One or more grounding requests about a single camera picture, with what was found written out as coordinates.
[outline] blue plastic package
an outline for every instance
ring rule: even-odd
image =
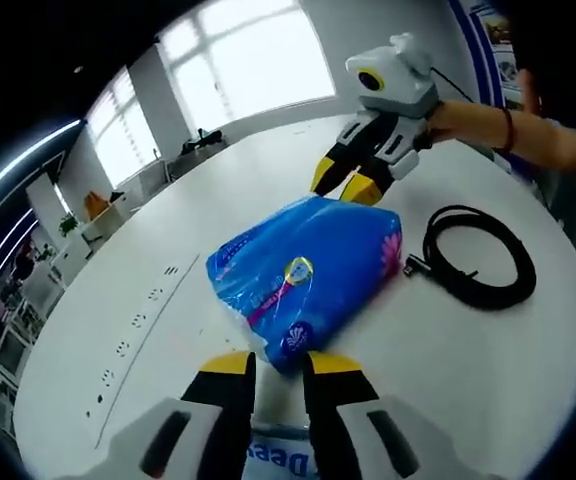
[[[313,196],[222,245],[206,269],[261,339],[257,353],[289,372],[399,271],[401,241],[396,213]]]

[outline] black cable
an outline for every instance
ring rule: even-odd
[[[515,282],[504,287],[486,285],[473,278],[477,272],[466,274],[451,265],[439,250],[437,239],[452,227],[478,228],[499,239],[515,262]],[[423,260],[415,255],[408,257],[404,268],[406,276],[421,272],[463,303],[482,310],[502,310],[521,303],[532,295],[537,284],[535,266],[515,234],[491,215],[464,205],[449,205],[430,217],[423,240],[423,256]]]
[[[470,98],[468,95],[466,95],[466,92],[464,92],[461,88],[459,88],[459,86],[453,82],[452,80],[450,80],[446,75],[444,75],[443,73],[441,73],[439,70],[437,70],[435,67],[430,67],[430,70],[432,70],[433,72],[435,72],[437,75],[439,75],[441,78],[443,78],[446,82],[448,82],[452,88],[454,88],[455,90],[457,90],[459,93],[461,93],[461,95],[468,100],[470,103],[475,103],[475,101]]]

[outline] white table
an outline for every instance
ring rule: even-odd
[[[92,258],[43,329],[17,397],[17,441],[37,478],[86,471],[105,458],[115,432],[163,397],[179,397],[206,359],[246,348],[211,289],[206,256],[307,193],[345,121],[282,127],[228,148],[155,197]],[[483,313],[421,276],[398,277],[331,350],[357,359],[380,394],[399,396],[447,431],[468,464],[520,477],[576,404],[576,253],[523,187],[458,142],[423,152],[419,167],[379,206],[400,214],[407,255],[420,253],[430,215],[455,203],[494,215],[519,236],[537,270],[533,296]],[[461,268],[479,270],[482,281],[514,278],[504,247],[483,232],[451,230],[440,246]],[[85,402],[119,324],[139,308],[162,266],[196,254],[199,262],[144,344],[94,449]],[[299,381],[261,362],[257,375],[258,420],[307,424]]]

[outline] ceiling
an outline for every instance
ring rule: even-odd
[[[197,0],[0,2],[0,170],[46,134],[84,118],[123,65],[130,65]],[[75,73],[77,67],[83,67]],[[82,127],[43,147],[0,184],[0,202],[45,165],[56,179]],[[28,210],[24,188],[0,208],[0,239]]]

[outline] ceiling light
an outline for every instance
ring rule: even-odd
[[[55,130],[54,132],[52,132],[50,135],[48,135],[47,137],[44,137],[43,139],[39,140],[37,143],[35,143],[32,147],[28,148],[25,152],[23,152],[21,155],[19,155],[17,158],[15,158],[12,162],[10,162],[8,165],[6,165],[4,167],[4,169],[0,172],[0,181],[6,176],[8,175],[8,173],[10,173],[10,171],[15,168],[17,165],[19,165],[22,161],[24,161],[28,156],[30,156],[32,153],[34,153],[35,151],[39,150],[41,147],[43,147],[46,143],[48,143],[49,141],[51,141],[53,138],[58,137],[59,135],[61,135],[62,133],[70,130],[73,127],[76,127],[77,125],[79,125],[81,123],[81,120],[75,120],[74,122],[70,122],[68,125],[65,125],[63,127],[61,127],[59,130]]]
[[[17,250],[17,248],[19,248],[19,245],[21,244],[21,242],[24,240],[24,238],[26,238],[26,235],[28,235],[28,234],[31,232],[31,230],[32,230],[33,228],[35,228],[35,226],[36,226],[38,223],[39,223],[39,220],[35,220],[34,223],[33,223],[30,227],[28,227],[28,230],[26,230],[26,231],[23,233],[23,235],[22,235],[21,237],[19,237],[19,240],[17,240],[17,243],[15,243],[15,246],[12,247],[12,249],[8,252],[8,255],[6,255],[6,258],[4,258],[4,261],[1,262],[0,272],[1,272],[1,269],[4,268],[4,265],[6,265],[6,262],[8,261],[8,259],[10,258],[10,256]]]
[[[13,232],[17,229],[17,227],[21,224],[21,222],[24,221],[24,218],[26,218],[31,213],[32,213],[32,208],[30,210],[28,210],[26,213],[24,213],[23,217],[21,217],[19,220],[17,220],[17,223],[15,223],[15,226],[12,227],[12,229],[8,232],[8,235],[6,235],[6,237],[1,241],[0,250],[1,250],[1,247],[3,247],[5,245],[5,243],[8,241],[8,239],[10,238],[10,235],[12,235]]]

